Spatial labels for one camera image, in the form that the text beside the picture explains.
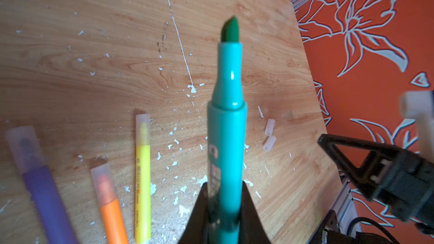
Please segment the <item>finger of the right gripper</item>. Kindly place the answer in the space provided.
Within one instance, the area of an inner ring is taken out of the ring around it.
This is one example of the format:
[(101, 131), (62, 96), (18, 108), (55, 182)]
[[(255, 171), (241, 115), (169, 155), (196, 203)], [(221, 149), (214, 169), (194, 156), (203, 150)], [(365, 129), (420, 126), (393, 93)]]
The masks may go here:
[(318, 143), (368, 201), (402, 221), (434, 222), (434, 165), (398, 146), (322, 134)]

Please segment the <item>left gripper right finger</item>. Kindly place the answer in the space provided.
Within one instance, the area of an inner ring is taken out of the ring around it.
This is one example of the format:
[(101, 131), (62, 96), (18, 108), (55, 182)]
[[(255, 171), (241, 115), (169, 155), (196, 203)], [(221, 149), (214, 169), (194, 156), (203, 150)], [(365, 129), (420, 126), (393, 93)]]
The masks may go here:
[(240, 243), (270, 244), (270, 240), (262, 226), (258, 212), (250, 196), (247, 184), (243, 181), (240, 210)]

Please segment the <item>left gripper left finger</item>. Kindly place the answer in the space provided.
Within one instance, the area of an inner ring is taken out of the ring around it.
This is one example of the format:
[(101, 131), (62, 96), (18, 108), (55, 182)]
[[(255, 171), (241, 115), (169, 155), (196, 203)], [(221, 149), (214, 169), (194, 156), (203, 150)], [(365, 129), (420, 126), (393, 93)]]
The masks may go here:
[(208, 223), (208, 183), (204, 183), (178, 244), (207, 244)]

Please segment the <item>yellow highlighter pen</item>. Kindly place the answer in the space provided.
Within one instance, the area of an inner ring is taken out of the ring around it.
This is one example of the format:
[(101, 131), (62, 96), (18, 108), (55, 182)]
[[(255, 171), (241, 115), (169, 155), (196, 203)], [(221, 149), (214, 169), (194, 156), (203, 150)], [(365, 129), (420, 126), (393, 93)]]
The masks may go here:
[(147, 244), (151, 238), (150, 116), (136, 116), (134, 242)]

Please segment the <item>orange highlighter pen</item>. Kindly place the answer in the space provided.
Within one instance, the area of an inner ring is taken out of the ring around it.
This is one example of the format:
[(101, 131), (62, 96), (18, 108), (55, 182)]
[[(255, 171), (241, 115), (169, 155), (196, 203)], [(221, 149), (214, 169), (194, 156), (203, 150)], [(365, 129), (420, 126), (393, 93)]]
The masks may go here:
[(128, 244), (118, 196), (108, 163), (90, 170), (108, 244)]

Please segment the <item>green highlighter pen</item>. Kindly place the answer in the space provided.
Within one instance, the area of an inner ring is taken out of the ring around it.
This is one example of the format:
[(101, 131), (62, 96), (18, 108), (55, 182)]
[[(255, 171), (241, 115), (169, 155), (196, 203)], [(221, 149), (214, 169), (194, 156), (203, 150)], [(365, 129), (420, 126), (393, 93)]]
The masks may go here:
[(235, 16), (223, 25), (217, 81), (208, 103), (208, 242), (239, 241), (248, 106), (241, 82), (243, 45)]

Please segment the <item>purple highlighter pen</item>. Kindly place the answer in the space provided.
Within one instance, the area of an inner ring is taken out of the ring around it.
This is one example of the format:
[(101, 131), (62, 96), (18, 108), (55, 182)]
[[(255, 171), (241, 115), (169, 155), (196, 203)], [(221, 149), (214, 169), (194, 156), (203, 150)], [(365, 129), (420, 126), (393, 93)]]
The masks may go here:
[(12, 128), (5, 135), (16, 167), (35, 203), (48, 242), (78, 243), (34, 127)]

